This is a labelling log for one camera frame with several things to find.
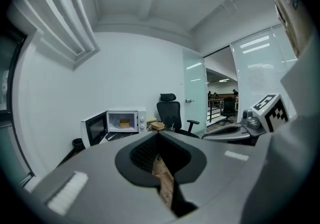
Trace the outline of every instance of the person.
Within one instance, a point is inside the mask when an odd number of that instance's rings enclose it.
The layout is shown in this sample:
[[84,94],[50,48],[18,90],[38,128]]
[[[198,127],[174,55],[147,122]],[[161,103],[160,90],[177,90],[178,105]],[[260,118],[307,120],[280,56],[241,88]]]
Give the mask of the person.
[[209,107],[210,104],[212,103],[212,102],[209,101],[209,100],[211,99],[211,97],[212,97],[212,94],[211,94],[211,91],[209,91],[209,92],[208,92],[208,107]]
[[219,95],[215,92],[215,93],[213,94],[213,98],[214,98],[214,99],[219,99]]
[[310,48],[311,42],[317,36],[317,28],[302,1],[274,0],[274,3],[278,19],[298,58]]
[[237,97],[239,95],[239,92],[237,92],[236,89],[233,89],[233,94],[234,94],[234,97]]

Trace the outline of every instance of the black office chair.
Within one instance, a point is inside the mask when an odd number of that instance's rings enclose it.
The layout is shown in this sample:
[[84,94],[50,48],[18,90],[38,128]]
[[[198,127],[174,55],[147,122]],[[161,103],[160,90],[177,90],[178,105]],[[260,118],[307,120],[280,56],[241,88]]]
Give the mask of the black office chair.
[[167,128],[174,127],[174,132],[190,137],[199,137],[191,133],[194,124],[200,124],[198,121],[187,120],[190,123],[188,131],[181,129],[181,117],[180,117],[180,103],[174,101],[176,96],[173,93],[160,94],[161,102],[156,104],[161,121]]
[[226,97],[223,104],[223,111],[220,113],[221,116],[226,117],[226,119],[223,120],[223,125],[227,122],[233,124],[234,121],[232,121],[230,117],[233,117],[236,114],[236,101],[232,97]]

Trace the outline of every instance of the chair armrest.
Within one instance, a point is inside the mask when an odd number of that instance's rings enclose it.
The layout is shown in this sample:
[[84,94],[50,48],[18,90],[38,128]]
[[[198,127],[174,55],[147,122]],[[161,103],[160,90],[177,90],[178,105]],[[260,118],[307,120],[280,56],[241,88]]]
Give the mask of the chair armrest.
[[198,121],[193,121],[193,120],[187,120],[187,122],[189,122],[190,124],[195,124],[195,125],[200,124]]

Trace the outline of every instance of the ceiling light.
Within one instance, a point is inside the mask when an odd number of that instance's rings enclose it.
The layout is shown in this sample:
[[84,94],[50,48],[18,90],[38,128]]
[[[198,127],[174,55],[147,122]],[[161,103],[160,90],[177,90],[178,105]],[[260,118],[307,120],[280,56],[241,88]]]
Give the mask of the ceiling light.
[[253,44],[256,44],[256,43],[259,43],[261,41],[264,41],[264,40],[268,40],[269,39],[269,36],[265,36],[265,37],[261,37],[257,40],[254,40],[254,41],[251,41],[251,42],[248,42],[248,43],[245,43],[243,45],[240,45],[240,48],[244,48],[244,47],[247,47],[247,46],[250,46],[250,45],[253,45]]
[[256,50],[265,48],[265,47],[268,47],[268,46],[270,46],[270,43],[266,43],[266,44],[260,45],[260,46],[258,46],[258,47],[255,47],[255,48],[251,48],[251,49],[249,49],[249,50],[245,50],[245,51],[243,51],[243,53],[244,53],[244,54],[247,54],[247,53],[250,53],[250,52],[253,52],[253,51],[256,51]]
[[297,58],[294,58],[294,59],[286,60],[285,62],[293,62],[293,61],[297,61],[297,60],[298,60]]
[[201,64],[202,64],[202,63],[199,62],[199,63],[194,64],[194,65],[192,65],[192,66],[188,66],[186,69],[189,70],[189,69],[192,69],[192,68],[194,68],[194,67],[196,67],[196,66],[199,66],[199,65],[201,65]]

